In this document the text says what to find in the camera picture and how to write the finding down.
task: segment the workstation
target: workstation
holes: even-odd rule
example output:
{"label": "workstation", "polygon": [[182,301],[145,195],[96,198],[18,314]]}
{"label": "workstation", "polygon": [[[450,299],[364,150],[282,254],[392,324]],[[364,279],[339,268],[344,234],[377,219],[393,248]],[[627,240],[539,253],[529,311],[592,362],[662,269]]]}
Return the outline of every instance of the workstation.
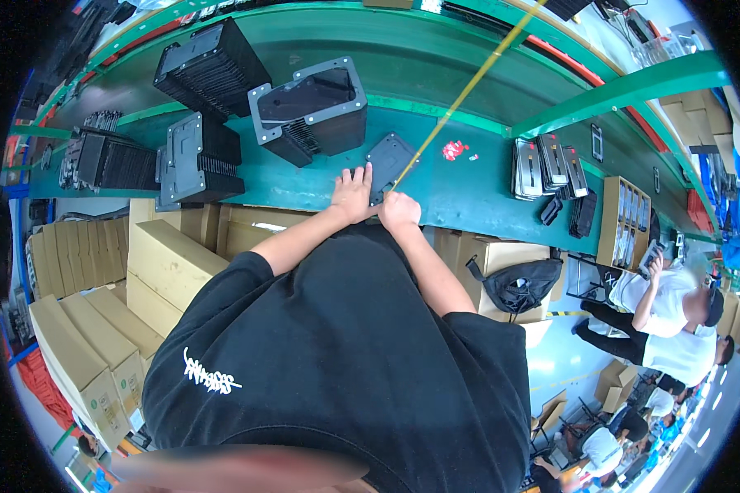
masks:
{"label": "workstation", "polygon": [[[326,209],[335,176],[367,162],[371,205],[391,189],[413,198],[474,309],[524,327],[532,455],[552,453],[562,426],[608,425],[655,387],[652,370],[571,334],[590,316],[582,301],[606,299],[598,265],[646,275],[659,242],[718,289],[716,331],[740,361],[740,102],[700,32],[666,32],[674,25],[617,2],[575,12],[520,0],[163,3],[104,25],[88,60],[32,117],[17,114],[6,146],[19,233],[9,298],[30,329],[18,341],[7,328],[10,364],[45,362],[106,449],[153,449],[142,380],[206,281]],[[249,50],[237,58],[232,46]],[[230,75],[234,66],[247,74]],[[525,311],[501,308],[481,281],[557,260]],[[596,322],[591,330],[621,336]],[[103,389],[114,403],[92,408]],[[650,469],[671,459],[701,409],[680,407],[668,427],[653,421]],[[64,418],[63,430],[79,428]],[[663,437],[658,426],[679,430]],[[632,444],[612,491],[633,484]],[[571,471],[568,455],[553,462]],[[96,477],[77,467],[72,480]]]}

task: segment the plastic bag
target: plastic bag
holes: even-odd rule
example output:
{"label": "plastic bag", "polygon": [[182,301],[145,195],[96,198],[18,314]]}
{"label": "plastic bag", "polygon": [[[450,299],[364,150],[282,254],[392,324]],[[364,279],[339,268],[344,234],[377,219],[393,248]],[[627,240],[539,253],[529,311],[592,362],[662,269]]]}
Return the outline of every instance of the plastic bag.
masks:
{"label": "plastic bag", "polygon": [[126,0],[126,2],[129,2],[142,10],[164,9],[165,7],[173,5],[177,1],[178,0]]}

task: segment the wooden organizer box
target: wooden organizer box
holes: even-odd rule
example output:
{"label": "wooden organizer box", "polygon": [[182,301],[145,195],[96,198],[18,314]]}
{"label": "wooden organizer box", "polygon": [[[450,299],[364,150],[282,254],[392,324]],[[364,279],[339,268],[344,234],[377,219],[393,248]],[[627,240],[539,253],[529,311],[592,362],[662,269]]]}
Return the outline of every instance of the wooden organizer box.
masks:
{"label": "wooden organizer box", "polygon": [[[621,197],[622,187],[625,195]],[[650,240],[650,196],[622,177],[603,182],[601,240],[597,244],[597,263],[637,273],[638,264]]]}

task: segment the hand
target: hand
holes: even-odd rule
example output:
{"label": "hand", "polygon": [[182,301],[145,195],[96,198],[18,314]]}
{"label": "hand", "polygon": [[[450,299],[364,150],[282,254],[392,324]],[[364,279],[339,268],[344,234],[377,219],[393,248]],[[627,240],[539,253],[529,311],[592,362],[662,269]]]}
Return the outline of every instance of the hand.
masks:
{"label": "hand", "polygon": [[647,266],[647,270],[650,271],[650,281],[659,281],[661,279],[661,272],[664,269],[664,254],[658,252],[658,256],[652,259],[650,265]]}
{"label": "hand", "polygon": [[372,164],[358,166],[351,177],[351,170],[342,171],[335,178],[335,192],[331,194],[331,205],[340,211],[348,224],[356,224],[373,216],[380,206],[369,207],[370,185],[372,184]]}
{"label": "hand", "polygon": [[401,192],[387,192],[378,212],[381,224],[392,235],[409,226],[419,228],[421,216],[422,209],[419,203]]}

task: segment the black metal plate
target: black metal plate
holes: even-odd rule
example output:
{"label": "black metal plate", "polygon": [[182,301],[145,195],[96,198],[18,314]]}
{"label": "black metal plate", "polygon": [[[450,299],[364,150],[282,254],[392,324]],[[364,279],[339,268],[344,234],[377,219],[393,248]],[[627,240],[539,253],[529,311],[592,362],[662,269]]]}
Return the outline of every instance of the black metal plate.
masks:
{"label": "black metal plate", "polygon": [[384,189],[395,184],[395,180],[411,162],[415,153],[414,148],[401,139],[398,133],[390,132],[365,155],[367,161],[372,163],[371,205],[384,201]]}

